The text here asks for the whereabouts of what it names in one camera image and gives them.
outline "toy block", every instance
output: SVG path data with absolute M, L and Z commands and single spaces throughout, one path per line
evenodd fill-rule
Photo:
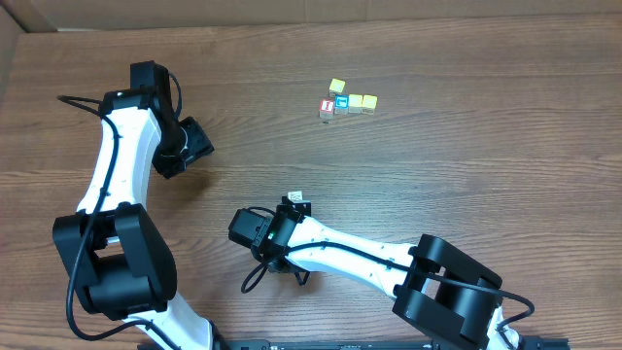
M 373 96 L 373 95 L 365 95 L 363 97 L 363 108 L 361 112 L 364 114 L 373 115 L 374 112 L 376 111 L 377 102 L 378 102 L 378 97 Z
M 333 97 L 343 92 L 343 89 L 346 87 L 346 82 L 340 81 L 338 79 L 333 79 L 330 82 L 330 87 L 328 88 L 328 96 Z
M 363 109 L 363 96 L 351 94 L 348 98 L 348 112 L 358 114 Z
M 336 95 L 334 97 L 334 114 L 348 114 L 348 96 Z
M 330 99 L 322 99 L 320 102 L 320 117 L 326 119 L 332 119 L 332 113 L 334 111 L 334 101 Z

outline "small cube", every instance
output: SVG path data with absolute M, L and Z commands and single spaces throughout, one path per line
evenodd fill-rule
M 334 114 L 348 114 L 348 96 L 336 95 L 334 97 Z
M 378 102 L 378 97 L 374 95 L 365 95 L 363 97 L 363 108 L 361 112 L 364 114 L 373 115 L 373 113 L 376 111 L 377 102 Z
M 346 87 L 346 82 L 340 81 L 338 79 L 333 79 L 330 82 L 330 87 L 328 88 L 328 96 L 333 97 L 337 94 L 343 92 L 343 89 Z
M 348 98 L 348 111 L 353 114 L 358 114 L 363 109 L 363 96 L 351 94 Z
M 322 99 L 320 103 L 320 117 L 326 119 L 332 119 L 332 112 L 334 111 L 334 101 L 329 99 Z

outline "wood grain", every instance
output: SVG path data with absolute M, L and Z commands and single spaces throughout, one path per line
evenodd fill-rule
M 216 146 L 173 180 L 153 174 L 148 206 L 179 291 L 225 337 L 421 337 L 390 300 L 332 275 L 305 288 L 269 275 L 239 293 L 255 264 L 226 238 L 235 210 L 302 190 L 332 227 L 388 242 L 435 234 L 488 265 L 536 304 L 521 333 L 622 347 L 621 23 L 492 17 L 21 36 L 0 110 L 0 347 L 147 341 L 71 334 L 51 228 L 84 195 L 101 132 L 55 97 L 126 88 L 129 63 L 149 59 L 177 75 L 183 115 Z M 333 77 L 377 94 L 376 115 L 323 124 L 317 108 Z M 85 330 L 112 326 L 78 309 Z

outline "wooden surface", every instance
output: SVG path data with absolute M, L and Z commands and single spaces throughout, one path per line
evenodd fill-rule
M 520 17 L 21 36 L 0 112 L 0 346 L 84 343 L 63 312 L 54 218 L 74 212 L 101 127 L 55 100 L 127 88 L 129 63 L 174 72 L 216 152 L 165 181 L 149 212 L 179 291 L 225 337 L 409 340 L 378 293 L 333 275 L 299 288 L 227 240 L 235 210 L 302 190 L 327 225 L 386 242 L 441 236 L 530 298 L 524 334 L 622 347 L 622 17 Z M 317 117 L 329 79 L 375 116 Z M 522 311 L 510 301 L 506 313 Z M 78 310 L 88 332 L 112 323 Z

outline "yellow cube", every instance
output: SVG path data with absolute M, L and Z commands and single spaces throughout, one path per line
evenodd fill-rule
M 363 109 L 363 96 L 351 94 L 349 103 L 348 112 L 358 114 Z
M 333 79 L 332 82 L 330 82 L 330 87 L 328 88 L 328 96 L 334 97 L 335 95 L 341 94 L 345 87 L 346 82 Z
M 378 97 L 374 95 L 365 95 L 363 97 L 363 108 L 361 112 L 372 115 L 376 111 L 376 103 L 378 103 Z

